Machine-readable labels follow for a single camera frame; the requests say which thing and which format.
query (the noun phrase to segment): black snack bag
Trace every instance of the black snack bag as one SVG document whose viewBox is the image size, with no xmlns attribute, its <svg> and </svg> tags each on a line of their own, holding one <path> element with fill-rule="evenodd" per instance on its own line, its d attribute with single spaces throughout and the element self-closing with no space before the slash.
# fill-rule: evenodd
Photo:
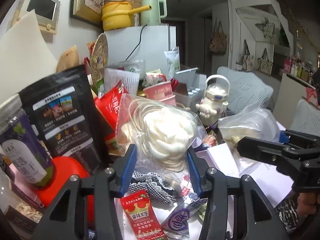
<svg viewBox="0 0 320 240">
<path fill-rule="evenodd" d="M 90 175 L 108 166 L 111 160 L 84 65 L 47 76 L 19 95 L 52 157 L 71 156 Z"/>
</svg>

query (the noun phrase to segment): green electric kettle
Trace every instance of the green electric kettle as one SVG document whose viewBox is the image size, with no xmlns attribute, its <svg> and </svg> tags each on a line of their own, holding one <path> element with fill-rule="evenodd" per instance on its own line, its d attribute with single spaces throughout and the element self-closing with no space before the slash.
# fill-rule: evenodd
<svg viewBox="0 0 320 240">
<path fill-rule="evenodd" d="M 163 4 L 164 14 L 160 15 L 160 3 Z M 160 25 L 161 18 L 167 17 L 167 1 L 166 0 L 142 0 L 141 6 L 149 5 L 152 7 L 149 11 L 141 12 L 141 26 L 144 25 Z"/>
</svg>

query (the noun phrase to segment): yellow pot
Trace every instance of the yellow pot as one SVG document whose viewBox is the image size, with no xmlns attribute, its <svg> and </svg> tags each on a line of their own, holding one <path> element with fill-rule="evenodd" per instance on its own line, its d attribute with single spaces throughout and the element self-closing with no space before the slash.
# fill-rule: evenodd
<svg viewBox="0 0 320 240">
<path fill-rule="evenodd" d="M 132 9 L 132 3 L 127 1 L 109 2 L 102 8 L 102 23 L 105 31 L 133 26 L 134 13 L 151 10 L 150 5 Z"/>
</svg>

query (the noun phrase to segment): gingham fabric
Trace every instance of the gingham fabric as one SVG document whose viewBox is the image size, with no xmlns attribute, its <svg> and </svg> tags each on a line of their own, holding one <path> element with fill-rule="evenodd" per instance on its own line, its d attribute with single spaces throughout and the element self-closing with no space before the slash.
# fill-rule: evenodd
<svg viewBox="0 0 320 240">
<path fill-rule="evenodd" d="M 129 190 L 137 192 L 142 189 L 145 189 L 148 192 L 148 195 L 152 200 L 159 200 L 170 204 L 177 201 L 175 198 L 177 193 L 164 178 L 153 172 L 142 174 L 138 171 L 134 171 Z"/>
</svg>

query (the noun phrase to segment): hanging bag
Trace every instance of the hanging bag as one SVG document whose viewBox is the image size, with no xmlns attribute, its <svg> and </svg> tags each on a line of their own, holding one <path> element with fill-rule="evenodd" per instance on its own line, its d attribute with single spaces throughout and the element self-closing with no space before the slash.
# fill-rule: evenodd
<svg viewBox="0 0 320 240">
<path fill-rule="evenodd" d="M 242 58 L 242 71 L 249 72 L 252 70 L 253 70 L 253 56 L 250 55 L 247 41 L 244 40 L 244 55 Z"/>
<path fill-rule="evenodd" d="M 263 51 L 262 57 L 258 59 L 258 62 L 259 62 L 258 70 L 268 75 L 271 75 L 273 63 L 269 61 L 268 52 L 266 48 Z"/>
<path fill-rule="evenodd" d="M 227 51 L 227 35 L 223 32 L 221 21 L 219 22 L 217 27 L 217 18 L 213 28 L 212 40 L 209 46 L 209 51 L 217 55 L 225 55 Z"/>
</svg>

